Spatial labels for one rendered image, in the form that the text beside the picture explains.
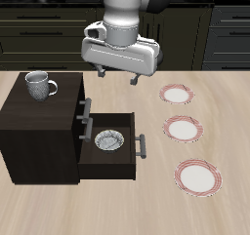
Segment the grey patterned mug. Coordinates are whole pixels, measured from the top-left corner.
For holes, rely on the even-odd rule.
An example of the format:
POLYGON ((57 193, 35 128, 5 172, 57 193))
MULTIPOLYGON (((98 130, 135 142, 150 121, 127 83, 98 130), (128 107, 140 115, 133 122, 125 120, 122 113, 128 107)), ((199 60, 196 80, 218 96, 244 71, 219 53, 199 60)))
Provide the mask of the grey patterned mug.
POLYGON ((29 94, 36 101, 45 101, 58 92, 58 84, 49 79, 46 71, 31 71, 25 75, 24 80, 29 94))

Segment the grey patterned bowl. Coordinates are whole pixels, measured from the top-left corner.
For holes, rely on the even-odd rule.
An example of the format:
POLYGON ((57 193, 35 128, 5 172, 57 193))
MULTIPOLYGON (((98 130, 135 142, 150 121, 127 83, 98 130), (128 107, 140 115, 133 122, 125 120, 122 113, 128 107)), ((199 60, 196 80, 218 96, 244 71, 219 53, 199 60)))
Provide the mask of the grey patterned bowl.
POLYGON ((124 136, 115 130, 104 130, 95 137, 95 145, 104 153, 118 151, 125 141, 124 136))

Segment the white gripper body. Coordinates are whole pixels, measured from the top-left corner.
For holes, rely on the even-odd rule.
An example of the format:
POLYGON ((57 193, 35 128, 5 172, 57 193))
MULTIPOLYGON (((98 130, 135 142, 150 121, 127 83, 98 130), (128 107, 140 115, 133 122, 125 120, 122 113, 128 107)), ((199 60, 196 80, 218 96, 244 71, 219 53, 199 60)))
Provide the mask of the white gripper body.
POLYGON ((160 63, 160 46, 153 39, 141 36, 126 48, 114 48, 105 41, 86 37, 82 41, 81 57, 98 70, 110 67, 151 76, 160 63))

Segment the red rimmed white plate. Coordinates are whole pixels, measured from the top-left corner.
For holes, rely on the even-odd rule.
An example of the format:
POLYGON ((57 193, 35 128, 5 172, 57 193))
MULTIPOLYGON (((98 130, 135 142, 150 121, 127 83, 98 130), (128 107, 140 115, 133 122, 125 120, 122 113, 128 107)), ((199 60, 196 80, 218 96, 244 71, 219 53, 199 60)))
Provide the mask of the red rimmed white plate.
POLYGON ((194 98, 194 91, 183 84, 169 84, 159 91, 162 100, 171 104, 187 104, 194 98))
POLYGON ((220 171, 202 159, 181 162, 174 171, 174 180, 181 190, 195 197, 213 196, 223 185, 220 171))
POLYGON ((186 115, 173 116, 163 123, 163 132, 177 142, 195 142, 204 133, 203 126, 196 119, 186 115))

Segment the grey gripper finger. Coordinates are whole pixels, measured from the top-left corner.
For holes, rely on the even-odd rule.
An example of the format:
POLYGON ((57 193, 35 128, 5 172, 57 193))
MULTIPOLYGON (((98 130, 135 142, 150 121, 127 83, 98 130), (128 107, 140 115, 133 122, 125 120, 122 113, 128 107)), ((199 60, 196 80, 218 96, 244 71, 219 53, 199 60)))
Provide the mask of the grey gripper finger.
POLYGON ((96 64, 95 67, 96 67, 96 69, 98 71, 98 76, 99 77, 105 77, 105 69, 99 64, 96 64))
POLYGON ((130 84, 133 85, 133 86, 136 86, 140 76, 141 76, 140 74, 136 74, 134 77, 132 77, 130 79, 130 84))

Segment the dark kitchen cupboards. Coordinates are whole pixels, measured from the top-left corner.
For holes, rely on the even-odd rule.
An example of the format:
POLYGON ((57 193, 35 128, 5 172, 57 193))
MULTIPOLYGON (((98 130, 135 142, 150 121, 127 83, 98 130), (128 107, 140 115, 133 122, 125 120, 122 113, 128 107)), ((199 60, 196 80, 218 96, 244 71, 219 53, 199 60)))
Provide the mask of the dark kitchen cupboards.
POLYGON ((0 70, 250 70, 250 0, 0 0, 0 70))

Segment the dark wooden cabinet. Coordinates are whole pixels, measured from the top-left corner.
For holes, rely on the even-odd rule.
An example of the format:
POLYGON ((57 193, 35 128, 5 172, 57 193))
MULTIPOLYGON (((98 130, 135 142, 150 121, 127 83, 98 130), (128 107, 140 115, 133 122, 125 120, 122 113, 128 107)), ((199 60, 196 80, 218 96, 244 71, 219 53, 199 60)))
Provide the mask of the dark wooden cabinet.
POLYGON ((50 75, 58 92, 43 102, 28 93, 22 72, 0 109, 0 152, 15 184, 77 184, 82 179, 135 179, 136 136, 132 113, 91 113, 91 137, 115 130, 124 143, 114 153, 81 137, 85 100, 79 72, 50 75))

